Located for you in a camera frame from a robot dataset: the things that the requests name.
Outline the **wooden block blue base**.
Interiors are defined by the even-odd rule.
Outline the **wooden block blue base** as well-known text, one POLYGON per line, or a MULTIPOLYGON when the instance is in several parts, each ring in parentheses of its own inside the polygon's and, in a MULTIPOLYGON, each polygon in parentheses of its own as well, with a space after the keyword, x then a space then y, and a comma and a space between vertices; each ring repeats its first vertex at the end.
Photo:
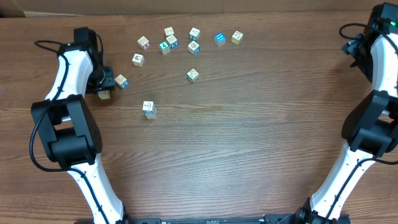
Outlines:
POLYGON ((157 114, 157 109, 153 101, 144 101, 142 110, 144 114, 157 114))

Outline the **green letter L block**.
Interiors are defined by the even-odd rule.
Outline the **green letter L block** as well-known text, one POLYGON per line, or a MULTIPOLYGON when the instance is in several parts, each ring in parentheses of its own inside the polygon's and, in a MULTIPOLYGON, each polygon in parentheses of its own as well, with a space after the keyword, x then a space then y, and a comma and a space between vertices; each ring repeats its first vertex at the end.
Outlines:
POLYGON ((157 108, 154 107, 152 111, 146 111, 145 115, 148 119, 156 119, 158 115, 157 108))

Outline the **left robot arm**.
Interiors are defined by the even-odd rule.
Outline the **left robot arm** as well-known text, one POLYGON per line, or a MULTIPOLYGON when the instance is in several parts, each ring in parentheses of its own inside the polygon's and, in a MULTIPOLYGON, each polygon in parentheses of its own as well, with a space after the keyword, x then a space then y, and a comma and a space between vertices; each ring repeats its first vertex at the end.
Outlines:
POLYGON ((72 43, 59 43, 55 51, 59 68, 53 87, 43 101, 32 104, 35 126, 29 142, 39 136, 48 159, 59 165, 79 186, 93 214, 93 223, 129 223, 124 204, 116 196, 101 161, 100 129, 85 101, 85 95, 115 89, 113 69, 104 66, 101 37, 88 27, 73 31, 72 43))

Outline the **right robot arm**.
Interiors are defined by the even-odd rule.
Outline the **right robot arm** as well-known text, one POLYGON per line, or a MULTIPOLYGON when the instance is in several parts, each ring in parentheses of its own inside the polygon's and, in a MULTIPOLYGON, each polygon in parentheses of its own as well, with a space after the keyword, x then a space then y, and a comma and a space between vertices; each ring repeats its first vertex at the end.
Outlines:
POLYGON ((345 201, 363 174, 397 146, 397 5, 374 6, 362 27, 342 50, 372 90, 345 119, 340 155, 322 186, 281 223, 348 223, 341 215, 345 201))

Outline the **wooden block blue corner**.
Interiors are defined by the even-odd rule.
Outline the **wooden block blue corner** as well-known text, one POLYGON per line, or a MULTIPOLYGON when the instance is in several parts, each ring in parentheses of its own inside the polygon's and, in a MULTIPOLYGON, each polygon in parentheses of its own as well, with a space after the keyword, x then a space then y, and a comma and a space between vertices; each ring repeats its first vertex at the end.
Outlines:
POLYGON ((122 74, 119 74, 114 81, 118 84, 120 89, 124 89, 129 85, 129 81, 122 74))

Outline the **wooden block acorn picture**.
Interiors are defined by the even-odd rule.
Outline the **wooden block acorn picture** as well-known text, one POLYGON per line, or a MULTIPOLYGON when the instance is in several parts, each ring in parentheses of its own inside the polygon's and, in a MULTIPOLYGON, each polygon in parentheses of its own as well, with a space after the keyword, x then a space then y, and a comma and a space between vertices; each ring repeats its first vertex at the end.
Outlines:
POLYGON ((132 64, 138 67, 142 67, 144 64, 144 56, 141 54, 134 54, 132 58, 132 64))

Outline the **wooden block red side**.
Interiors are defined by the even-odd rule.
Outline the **wooden block red side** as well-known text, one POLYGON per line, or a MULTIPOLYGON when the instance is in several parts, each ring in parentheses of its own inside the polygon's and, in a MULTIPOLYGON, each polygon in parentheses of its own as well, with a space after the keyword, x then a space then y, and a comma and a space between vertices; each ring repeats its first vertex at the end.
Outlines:
POLYGON ((137 43, 142 50, 147 50, 150 47, 150 42, 145 36, 139 38, 137 43))

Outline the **green number 4 block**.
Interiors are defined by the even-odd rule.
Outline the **green number 4 block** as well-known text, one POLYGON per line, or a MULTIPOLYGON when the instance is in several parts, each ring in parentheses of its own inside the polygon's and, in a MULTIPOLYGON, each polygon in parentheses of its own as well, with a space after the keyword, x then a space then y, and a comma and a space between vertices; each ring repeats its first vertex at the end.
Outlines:
POLYGON ((169 45, 169 43, 168 43, 166 40, 163 41, 163 42, 161 42, 161 43, 159 44, 159 50, 161 51, 161 53, 162 53, 163 55, 169 53, 169 52, 170 52, 170 45, 169 45))

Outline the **wooden block blue X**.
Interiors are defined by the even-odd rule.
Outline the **wooden block blue X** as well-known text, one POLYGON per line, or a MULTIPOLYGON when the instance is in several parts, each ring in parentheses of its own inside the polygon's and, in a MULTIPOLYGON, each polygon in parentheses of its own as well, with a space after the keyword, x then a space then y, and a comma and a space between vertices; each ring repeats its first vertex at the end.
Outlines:
POLYGON ((166 40, 169 43, 171 49, 174 49, 178 46, 178 40, 176 36, 169 35, 168 37, 166 37, 166 40))

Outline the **plain wooden block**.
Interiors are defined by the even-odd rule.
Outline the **plain wooden block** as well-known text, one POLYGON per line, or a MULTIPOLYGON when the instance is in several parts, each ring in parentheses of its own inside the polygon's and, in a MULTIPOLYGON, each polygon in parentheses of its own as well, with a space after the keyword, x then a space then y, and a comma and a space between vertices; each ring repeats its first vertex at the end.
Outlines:
POLYGON ((170 35, 174 35, 174 29, 173 27, 167 27, 164 29, 165 36, 168 37, 170 35))

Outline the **wooden block green edge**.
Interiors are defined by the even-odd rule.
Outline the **wooden block green edge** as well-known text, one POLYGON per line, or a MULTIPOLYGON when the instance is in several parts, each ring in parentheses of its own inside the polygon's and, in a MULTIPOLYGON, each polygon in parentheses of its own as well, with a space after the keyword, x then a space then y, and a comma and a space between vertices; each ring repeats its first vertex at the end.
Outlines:
POLYGON ((192 83, 195 82, 199 78, 199 73, 193 68, 189 72, 187 72, 187 79, 192 83))

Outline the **wooden block blue side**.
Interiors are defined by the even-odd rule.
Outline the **wooden block blue side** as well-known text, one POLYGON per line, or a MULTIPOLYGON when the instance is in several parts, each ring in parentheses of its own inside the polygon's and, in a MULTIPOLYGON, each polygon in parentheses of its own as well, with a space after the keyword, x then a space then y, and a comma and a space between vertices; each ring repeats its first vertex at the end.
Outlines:
POLYGON ((196 55, 200 51, 200 45, 193 40, 188 45, 188 51, 191 54, 196 55))

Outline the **wooden block teal side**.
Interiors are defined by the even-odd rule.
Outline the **wooden block teal side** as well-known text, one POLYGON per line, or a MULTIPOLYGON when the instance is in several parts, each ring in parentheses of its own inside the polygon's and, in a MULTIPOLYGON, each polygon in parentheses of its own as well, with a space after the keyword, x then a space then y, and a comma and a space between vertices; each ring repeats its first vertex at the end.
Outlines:
POLYGON ((189 32, 189 38, 197 42, 199 37, 200 37, 200 30, 195 27, 192 27, 191 31, 189 32))

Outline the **wooden block yellow side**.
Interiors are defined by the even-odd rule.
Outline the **wooden block yellow side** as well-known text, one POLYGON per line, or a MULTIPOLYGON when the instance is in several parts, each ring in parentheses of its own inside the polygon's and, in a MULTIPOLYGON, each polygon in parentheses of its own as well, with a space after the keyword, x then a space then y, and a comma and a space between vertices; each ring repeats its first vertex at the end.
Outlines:
POLYGON ((232 43, 234 43, 236 45, 239 45, 239 43, 242 41, 242 39, 243 39, 243 33, 241 33, 238 30, 236 30, 231 37, 232 43))

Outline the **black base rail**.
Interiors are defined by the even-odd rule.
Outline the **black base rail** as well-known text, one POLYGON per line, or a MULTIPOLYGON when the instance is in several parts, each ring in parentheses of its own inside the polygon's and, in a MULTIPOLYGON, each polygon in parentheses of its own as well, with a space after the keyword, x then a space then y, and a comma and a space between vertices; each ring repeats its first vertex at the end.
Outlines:
POLYGON ((129 224, 275 224, 293 223, 294 215, 264 215, 263 217, 213 218, 213 219, 174 219, 160 218, 127 218, 117 223, 129 224))

